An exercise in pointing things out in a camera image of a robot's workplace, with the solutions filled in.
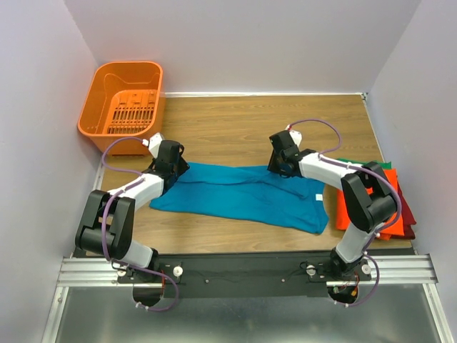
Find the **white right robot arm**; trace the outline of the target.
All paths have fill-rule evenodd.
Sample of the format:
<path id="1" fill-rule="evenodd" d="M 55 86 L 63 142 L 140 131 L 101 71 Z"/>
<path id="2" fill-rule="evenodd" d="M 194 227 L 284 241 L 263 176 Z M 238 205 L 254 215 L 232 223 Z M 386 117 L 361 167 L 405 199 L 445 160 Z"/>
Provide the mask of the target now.
<path id="1" fill-rule="evenodd" d="M 376 235 L 401 212 L 401 201 L 376 162 L 349 164 L 312 149 L 301 151 L 301 134 L 283 130 L 269 137 L 268 170 L 283 177 L 315 179 L 343 192 L 350 220 L 341 241 L 324 263 L 324 274 L 343 280 L 353 274 Z"/>

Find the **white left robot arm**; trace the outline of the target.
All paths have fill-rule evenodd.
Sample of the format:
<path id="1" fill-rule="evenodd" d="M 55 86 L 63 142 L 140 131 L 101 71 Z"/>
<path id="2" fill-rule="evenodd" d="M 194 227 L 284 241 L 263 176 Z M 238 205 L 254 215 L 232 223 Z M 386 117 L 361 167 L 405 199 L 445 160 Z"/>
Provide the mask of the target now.
<path id="1" fill-rule="evenodd" d="M 143 282 L 153 281 L 159 271 L 159 253 L 133 239 L 134 216 L 138 209 L 162 197 L 189 170 L 183 158 L 184 146 L 155 134 L 141 143 L 152 155 L 135 180 L 110 191 L 93 190 L 86 201 L 75 245 L 85 252 L 100 254 L 134 267 Z"/>

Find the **blue t-shirt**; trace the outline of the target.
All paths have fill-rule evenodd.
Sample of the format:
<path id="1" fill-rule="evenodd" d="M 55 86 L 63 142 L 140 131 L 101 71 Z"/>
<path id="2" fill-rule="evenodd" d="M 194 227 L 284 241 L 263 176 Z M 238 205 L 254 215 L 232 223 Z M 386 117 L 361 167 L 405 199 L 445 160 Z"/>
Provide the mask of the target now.
<path id="1" fill-rule="evenodd" d="M 266 166 L 221 166 L 191 162 L 190 168 L 152 209 L 261 222 L 322 234 L 328 224 L 324 184 L 281 177 Z"/>

